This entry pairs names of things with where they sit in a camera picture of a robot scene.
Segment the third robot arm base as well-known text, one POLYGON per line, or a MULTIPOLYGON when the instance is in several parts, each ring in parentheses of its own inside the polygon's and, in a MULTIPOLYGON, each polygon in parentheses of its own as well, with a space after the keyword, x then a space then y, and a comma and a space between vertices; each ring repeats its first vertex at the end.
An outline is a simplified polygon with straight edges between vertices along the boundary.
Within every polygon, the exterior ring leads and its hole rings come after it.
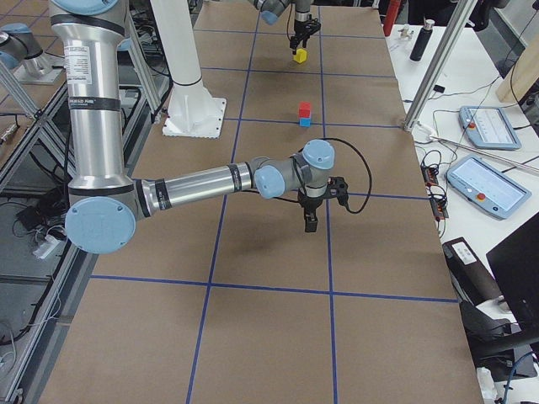
POLYGON ((22 84, 52 85, 64 69, 63 57, 46 53, 22 23, 1 27, 1 62, 22 84))

